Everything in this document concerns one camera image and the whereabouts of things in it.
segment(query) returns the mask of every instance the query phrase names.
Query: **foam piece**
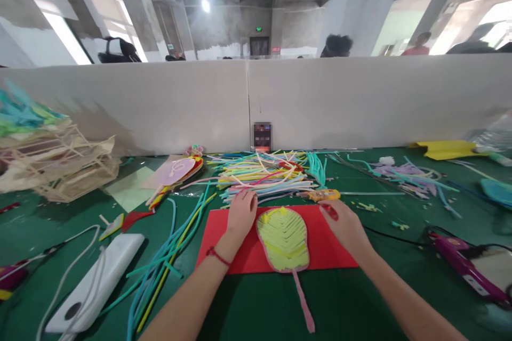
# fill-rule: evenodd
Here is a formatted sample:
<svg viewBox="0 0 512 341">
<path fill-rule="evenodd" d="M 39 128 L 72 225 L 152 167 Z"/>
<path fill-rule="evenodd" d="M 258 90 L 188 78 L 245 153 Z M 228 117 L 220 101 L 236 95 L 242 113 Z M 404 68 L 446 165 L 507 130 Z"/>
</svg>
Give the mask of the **foam piece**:
<svg viewBox="0 0 512 341">
<path fill-rule="evenodd" d="M 309 265 L 308 231 L 302 217 L 291 209 L 281 207 L 261 214 L 256 228 L 268 263 L 279 273 L 292 273 L 300 305 L 310 333 L 315 321 L 306 303 L 297 272 Z"/>
</svg>

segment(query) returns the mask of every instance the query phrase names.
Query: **red paper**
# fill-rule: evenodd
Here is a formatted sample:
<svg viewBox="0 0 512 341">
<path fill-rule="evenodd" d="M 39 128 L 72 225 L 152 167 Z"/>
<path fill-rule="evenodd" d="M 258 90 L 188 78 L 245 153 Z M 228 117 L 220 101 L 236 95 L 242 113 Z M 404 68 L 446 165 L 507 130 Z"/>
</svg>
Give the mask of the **red paper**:
<svg viewBox="0 0 512 341">
<path fill-rule="evenodd" d="M 256 217 L 276 207 L 258 208 Z M 308 230 L 309 266 L 308 270 L 358 267 L 351 255 L 341 246 L 326 223 L 318 205 L 297 205 L 287 207 L 295 210 L 306 222 Z M 199 250 L 196 268 L 206 257 L 206 251 L 217 244 L 228 224 L 228 210 L 212 210 L 206 222 L 203 242 Z M 263 245 L 258 239 L 256 225 L 245 238 L 227 274 L 271 273 L 274 272 L 267 261 Z"/>
</svg>

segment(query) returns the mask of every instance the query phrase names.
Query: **white cable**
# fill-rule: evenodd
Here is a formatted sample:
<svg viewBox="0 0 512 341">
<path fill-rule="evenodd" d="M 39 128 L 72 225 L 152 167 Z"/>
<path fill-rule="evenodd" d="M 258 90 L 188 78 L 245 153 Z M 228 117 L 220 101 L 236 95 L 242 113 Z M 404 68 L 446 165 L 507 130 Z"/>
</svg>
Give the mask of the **white cable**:
<svg viewBox="0 0 512 341">
<path fill-rule="evenodd" d="M 83 233 L 93 229 L 93 228 L 96 228 L 96 233 L 94 234 L 94 238 L 92 239 L 91 243 L 82 251 L 82 253 L 79 254 L 79 256 L 68 266 L 68 268 L 66 269 L 66 271 L 64 272 L 64 274 L 62 275 L 62 278 L 60 279 L 60 282 L 59 282 L 59 286 L 57 287 L 57 291 L 55 292 L 55 295 L 53 296 L 53 299 L 52 299 L 52 302 L 50 304 L 50 306 L 48 307 L 48 309 L 46 310 L 46 313 L 44 314 L 43 316 L 43 319 L 41 320 L 41 322 L 39 323 L 39 327 L 37 328 L 37 334 L 36 334 L 36 341 L 41 341 L 41 335 L 43 333 L 43 327 L 44 327 L 44 323 L 46 322 L 46 319 L 48 317 L 48 315 L 50 314 L 50 312 L 52 311 L 52 308 L 53 306 L 55 305 L 55 302 L 57 301 L 57 298 L 59 297 L 59 294 L 60 294 L 60 290 L 62 289 L 62 285 L 64 285 L 64 281 L 66 280 L 66 277 L 68 276 L 68 273 L 69 271 L 71 270 L 71 268 L 73 268 L 73 266 L 75 266 L 75 264 L 78 262 L 78 260 L 80 260 L 82 258 L 82 256 L 84 254 L 87 253 L 87 251 L 89 249 L 91 249 L 91 247 L 94 245 L 94 243 L 96 242 L 96 239 L 98 238 L 98 234 L 100 232 L 100 226 L 99 225 L 93 225 L 93 226 L 90 226 L 89 228 L 87 228 L 86 230 L 80 232 L 79 234 L 77 234 L 76 236 L 73 236 L 71 237 L 70 239 L 68 239 L 67 241 L 70 241 L 70 240 L 73 240 L 75 238 L 77 238 L 78 236 L 82 235 Z"/>
<path fill-rule="evenodd" d="M 14 269 L 13 271 L 9 272 L 8 274 L 6 274 L 6 275 L 4 275 L 4 276 L 0 277 L 0 281 L 2 281 L 2 280 L 4 280 L 4 279 L 6 279 L 7 277 L 9 277 L 10 275 L 12 275 L 13 273 L 18 272 L 20 269 L 24 268 L 25 266 L 27 266 L 28 264 L 30 264 L 32 261 L 35 261 L 35 260 L 37 260 L 37 259 L 39 259 L 39 258 L 43 258 L 43 257 L 46 257 L 46 255 L 40 254 L 40 255 L 35 256 L 35 257 L 33 257 L 33 258 L 29 258 L 29 259 L 27 260 L 27 262 L 25 262 L 24 264 L 22 264 L 22 265 L 18 266 L 16 269 Z"/>
<path fill-rule="evenodd" d="M 70 322 L 69 326 L 66 328 L 64 333 L 62 333 L 62 335 L 60 336 L 59 341 L 65 341 L 67 339 L 66 336 L 71 336 L 71 335 L 75 334 L 75 333 L 72 333 L 69 331 L 71 330 L 71 328 L 73 327 L 75 322 L 78 321 L 84 315 L 84 313 L 87 312 L 87 310 L 94 303 L 94 300 L 96 300 L 96 296 L 98 295 L 98 291 L 99 291 L 100 285 L 101 285 L 101 278 L 103 277 L 103 271 L 105 270 L 105 264 L 106 264 L 106 258 L 107 258 L 106 253 L 105 253 L 105 248 L 102 246 L 102 247 L 100 247 L 100 250 L 101 250 L 101 254 L 98 257 L 96 267 L 94 268 L 94 275 L 92 276 L 92 282 L 91 282 L 91 285 L 89 286 L 89 290 L 87 291 L 87 294 L 85 295 L 83 303 L 85 304 L 87 302 L 87 300 L 89 299 L 89 296 L 91 295 L 91 291 L 94 286 L 94 282 L 96 281 L 96 275 L 98 273 L 98 269 L 100 268 L 100 264 L 101 264 L 101 271 L 100 271 L 100 275 L 98 277 L 98 283 L 96 284 L 96 290 L 94 291 L 94 296 L 92 296 L 92 300 L 91 300 L 91 302 L 89 302 L 89 304 L 87 306 L 80 307 L 80 309 L 75 314 L 72 321 Z"/>
<path fill-rule="evenodd" d="M 79 236 L 83 235 L 85 232 L 88 232 L 89 230 L 91 230 L 92 228 L 95 228 L 95 227 L 96 227 L 96 225 L 93 225 L 93 226 L 91 226 L 91 227 L 87 228 L 86 230 L 84 230 L 84 231 L 80 232 L 79 234 L 76 234 L 76 235 L 74 235 L 73 237 L 68 238 L 66 241 L 64 241 L 64 243 L 67 243 L 67 242 L 70 242 L 71 240 L 76 239 L 77 237 L 79 237 Z M 4 279 L 6 279 L 6 278 L 7 278 L 7 277 L 9 277 L 10 275 L 12 275 L 12 274 L 16 273 L 18 270 L 20 270 L 20 269 L 24 268 L 25 266 L 27 266 L 28 264 L 30 264 L 32 261 L 35 261 L 35 260 L 40 259 L 40 258 L 44 258 L 44 257 L 46 257 L 46 256 L 51 255 L 52 253 L 53 253 L 53 252 L 50 252 L 50 253 L 47 253 L 47 254 L 40 253 L 40 254 L 38 254 L 38 255 L 37 255 L 37 256 L 35 256 L 35 257 L 29 258 L 29 259 L 27 260 L 27 262 L 25 262 L 24 264 L 22 264 L 22 265 L 18 266 L 16 269 L 14 269 L 13 271 L 9 272 L 8 274 L 3 275 L 2 277 L 0 277 L 0 281 L 2 281 L 2 280 L 4 280 Z"/>
</svg>

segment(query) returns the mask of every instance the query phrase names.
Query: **green paper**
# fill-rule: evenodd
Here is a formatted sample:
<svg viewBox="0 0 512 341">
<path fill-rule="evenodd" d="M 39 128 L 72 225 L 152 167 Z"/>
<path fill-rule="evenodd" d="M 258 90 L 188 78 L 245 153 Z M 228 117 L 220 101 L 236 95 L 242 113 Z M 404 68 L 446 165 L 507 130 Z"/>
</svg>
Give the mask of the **green paper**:
<svg viewBox="0 0 512 341">
<path fill-rule="evenodd" d="M 105 191 L 114 197 L 126 212 L 131 212 L 155 193 L 151 189 L 142 189 L 141 185 L 154 172 L 148 167 L 140 168 L 131 175 L 122 178 L 105 188 Z"/>
</svg>

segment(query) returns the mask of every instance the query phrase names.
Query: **person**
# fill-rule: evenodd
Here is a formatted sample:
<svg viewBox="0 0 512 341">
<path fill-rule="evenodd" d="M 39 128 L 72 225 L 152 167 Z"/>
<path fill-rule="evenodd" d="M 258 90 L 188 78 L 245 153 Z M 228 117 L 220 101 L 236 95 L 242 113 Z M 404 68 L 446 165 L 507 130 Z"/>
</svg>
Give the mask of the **person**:
<svg viewBox="0 0 512 341">
<path fill-rule="evenodd" d="M 329 35 L 325 40 L 325 47 L 321 58 L 349 57 L 354 42 L 347 35 Z"/>
<path fill-rule="evenodd" d="M 491 31 L 495 23 L 479 25 L 473 31 L 469 39 L 460 44 L 455 44 L 446 54 L 472 54 L 472 53 L 495 53 L 496 50 L 489 47 L 489 44 L 482 39 Z"/>
<path fill-rule="evenodd" d="M 431 36 L 432 33 L 423 32 L 416 39 L 415 45 L 409 49 L 406 49 L 400 56 L 428 55 L 430 53 L 430 49 L 425 47 L 425 44 L 430 40 Z"/>
<path fill-rule="evenodd" d="M 319 204 L 338 241 L 375 284 L 410 340 L 467 341 L 373 250 L 359 218 L 347 205 L 340 200 L 320 201 Z M 228 264 L 254 227 L 257 207 L 258 200 L 253 191 L 242 190 L 234 197 L 226 232 L 213 248 L 214 253 L 205 258 L 169 299 L 139 341 L 163 341 L 170 339 L 170 335 L 179 341 L 196 339 L 213 297 L 229 269 Z"/>
</svg>

